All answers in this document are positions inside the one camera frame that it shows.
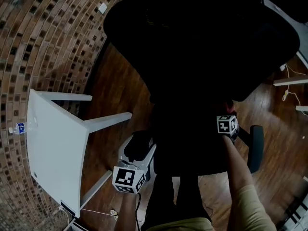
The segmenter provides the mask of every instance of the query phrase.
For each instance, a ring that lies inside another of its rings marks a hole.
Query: floor
[[[295,71],[308,73],[297,57],[289,61]],[[295,110],[297,100],[289,94],[286,101],[282,96],[286,87],[274,87],[274,79],[287,77],[287,72],[277,71],[262,83],[244,102],[236,103],[240,125],[249,131],[251,125],[261,125],[265,133],[264,158],[260,170],[253,175],[259,198],[275,224],[285,218],[284,211],[295,196],[307,190],[302,180],[308,173],[308,117]],[[100,63],[98,72],[92,78],[89,93],[93,101],[82,104],[80,116],[91,119],[121,112],[132,112],[130,121],[117,124],[91,135],[82,174],[82,194],[84,194],[109,168],[117,163],[117,150],[134,131],[146,129],[152,105],[150,94],[138,73],[126,59],[110,44]],[[291,86],[302,105],[308,105],[304,85]],[[247,159],[248,148],[240,140],[236,147]],[[152,191],[155,175],[142,190],[142,200],[138,211],[140,225],[144,221],[146,206]],[[175,199],[180,183],[174,178]],[[199,188],[204,207],[211,215],[215,230],[226,230],[231,197],[227,173],[199,177]],[[111,181],[95,194],[85,209],[109,213],[118,211],[122,194],[118,193]],[[89,230],[111,231],[115,219],[94,212],[81,211],[80,222]]]

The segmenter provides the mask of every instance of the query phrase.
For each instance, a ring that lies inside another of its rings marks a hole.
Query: beige sleeve
[[[276,231],[253,185],[244,186],[232,201],[228,231]]]

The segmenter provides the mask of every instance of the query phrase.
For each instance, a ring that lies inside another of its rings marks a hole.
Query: white table
[[[83,121],[52,100],[90,101],[92,96],[30,90],[27,110],[27,150],[32,177],[76,218],[111,176],[108,170],[80,201],[83,160],[90,133],[129,120],[121,113]]]

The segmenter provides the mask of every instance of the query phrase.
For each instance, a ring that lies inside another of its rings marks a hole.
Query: water bottle
[[[24,134],[26,133],[26,123],[16,123],[14,128],[9,128],[10,134]]]

